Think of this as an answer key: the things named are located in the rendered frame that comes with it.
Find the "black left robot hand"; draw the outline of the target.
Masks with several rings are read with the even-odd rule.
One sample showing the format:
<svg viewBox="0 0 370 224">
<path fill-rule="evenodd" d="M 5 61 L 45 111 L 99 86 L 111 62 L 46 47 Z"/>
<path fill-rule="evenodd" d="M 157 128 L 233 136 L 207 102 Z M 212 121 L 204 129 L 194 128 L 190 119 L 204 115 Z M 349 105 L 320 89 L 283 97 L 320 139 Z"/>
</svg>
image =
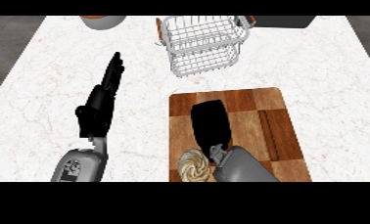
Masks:
<svg viewBox="0 0 370 224">
<path fill-rule="evenodd" d="M 92 89 L 86 104 L 76 109 L 82 138 L 107 136 L 123 71 L 123 60 L 120 53 L 116 52 L 105 69 L 102 81 Z"/>
</svg>

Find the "grey bowl with orange inside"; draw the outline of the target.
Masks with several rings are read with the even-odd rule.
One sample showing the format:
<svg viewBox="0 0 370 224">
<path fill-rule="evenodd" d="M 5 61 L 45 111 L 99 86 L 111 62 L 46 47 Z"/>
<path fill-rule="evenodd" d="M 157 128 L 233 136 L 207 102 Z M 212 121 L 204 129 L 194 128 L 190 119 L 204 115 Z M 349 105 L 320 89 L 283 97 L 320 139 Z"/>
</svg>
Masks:
<svg viewBox="0 0 370 224">
<path fill-rule="evenodd" d="M 95 30 L 107 30 L 123 23 L 125 16 L 82 17 L 86 26 Z"/>
</svg>

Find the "beige swirled round cupcake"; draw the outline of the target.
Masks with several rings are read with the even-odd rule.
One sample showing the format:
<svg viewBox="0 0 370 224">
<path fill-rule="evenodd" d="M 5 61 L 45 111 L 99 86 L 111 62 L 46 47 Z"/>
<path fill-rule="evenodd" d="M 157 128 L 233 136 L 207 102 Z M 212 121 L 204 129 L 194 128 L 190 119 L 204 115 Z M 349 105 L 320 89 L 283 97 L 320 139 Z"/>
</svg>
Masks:
<svg viewBox="0 0 370 224">
<path fill-rule="evenodd" d="M 184 182 L 206 182 L 212 169 L 209 159 L 199 149 L 190 149 L 178 162 L 178 173 Z"/>
</svg>

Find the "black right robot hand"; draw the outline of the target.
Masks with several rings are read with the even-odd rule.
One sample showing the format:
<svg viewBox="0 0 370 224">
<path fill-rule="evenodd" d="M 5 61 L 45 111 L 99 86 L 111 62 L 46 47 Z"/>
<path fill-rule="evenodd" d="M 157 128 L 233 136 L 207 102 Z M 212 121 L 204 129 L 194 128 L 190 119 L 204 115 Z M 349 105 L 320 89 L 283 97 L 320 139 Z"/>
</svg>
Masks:
<svg viewBox="0 0 370 224">
<path fill-rule="evenodd" d="M 230 121 L 222 100 L 206 101 L 191 109 L 193 129 L 197 144 L 206 157 L 212 146 L 227 150 L 231 139 Z"/>
</svg>

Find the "dark grey appliance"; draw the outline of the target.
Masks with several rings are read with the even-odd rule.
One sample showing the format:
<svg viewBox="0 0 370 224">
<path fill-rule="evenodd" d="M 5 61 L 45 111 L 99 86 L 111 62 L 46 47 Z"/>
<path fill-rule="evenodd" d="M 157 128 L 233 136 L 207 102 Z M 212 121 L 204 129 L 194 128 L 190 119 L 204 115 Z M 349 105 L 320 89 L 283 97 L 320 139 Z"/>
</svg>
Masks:
<svg viewBox="0 0 370 224">
<path fill-rule="evenodd" d="M 305 28 L 314 16 L 256 16 L 256 27 Z"/>
</svg>

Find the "brown checkered wooden cutting board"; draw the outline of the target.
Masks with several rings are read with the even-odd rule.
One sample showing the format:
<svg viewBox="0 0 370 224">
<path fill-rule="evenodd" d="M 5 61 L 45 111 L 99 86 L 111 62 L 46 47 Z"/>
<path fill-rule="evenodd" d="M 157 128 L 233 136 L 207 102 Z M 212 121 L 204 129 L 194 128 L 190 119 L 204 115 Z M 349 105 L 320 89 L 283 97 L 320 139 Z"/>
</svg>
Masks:
<svg viewBox="0 0 370 224">
<path fill-rule="evenodd" d="M 172 94 L 169 97 L 169 181 L 179 182 L 178 161 L 200 146 L 194 137 L 191 108 L 222 100 L 231 139 L 255 156 L 280 181 L 310 181 L 311 175 L 280 90 L 273 88 Z"/>
</svg>

